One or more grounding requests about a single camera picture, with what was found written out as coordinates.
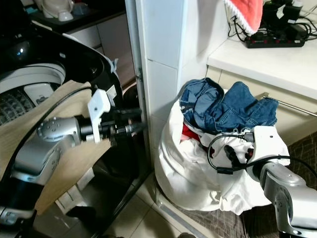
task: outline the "laundry bag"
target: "laundry bag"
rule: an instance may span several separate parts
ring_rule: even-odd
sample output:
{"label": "laundry bag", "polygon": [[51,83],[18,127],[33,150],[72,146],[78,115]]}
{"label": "laundry bag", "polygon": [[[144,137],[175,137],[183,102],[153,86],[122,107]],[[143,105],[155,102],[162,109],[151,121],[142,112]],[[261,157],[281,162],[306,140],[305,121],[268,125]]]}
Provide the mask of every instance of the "laundry bag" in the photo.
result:
{"label": "laundry bag", "polygon": [[[209,80],[208,87],[213,85],[218,87],[211,79],[207,80]],[[206,82],[206,79],[192,80],[187,85],[193,82]],[[237,215],[252,207],[270,204],[270,201],[264,196],[260,184],[254,181],[245,170],[236,171],[232,175],[218,174],[208,163],[206,148],[216,136],[248,132],[250,128],[221,132],[216,135],[207,133],[206,129],[195,127],[184,119],[184,108],[180,106],[183,95],[172,106],[161,134],[158,156],[155,159],[156,179],[167,198],[187,210],[213,211],[220,209],[221,211],[232,211]],[[226,95],[220,94],[219,102],[223,102]],[[248,149],[253,149],[252,143],[240,138],[218,139],[212,145],[214,149],[212,162],[217,167],[232,167],[231,161],[223,149],[225,145],[229,145],[235,150],[240,163],[243,164],[247,162],[246,152]],[[282,141],[280,148],[280,154],[288,155]],[[276,160],[276,162],[283,165],[289,163],[288,160]]]}

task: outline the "shelf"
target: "shelf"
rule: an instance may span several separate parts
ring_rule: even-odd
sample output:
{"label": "shelf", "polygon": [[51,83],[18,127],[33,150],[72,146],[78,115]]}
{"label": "shelf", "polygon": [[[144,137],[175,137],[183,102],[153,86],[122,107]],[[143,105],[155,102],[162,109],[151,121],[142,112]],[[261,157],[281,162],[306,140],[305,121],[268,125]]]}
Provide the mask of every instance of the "shelf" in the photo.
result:
{"label": "shelf", "polygon": [[300,48],[248,49],[230,38],[207,64],[317,99],[317,40]]}

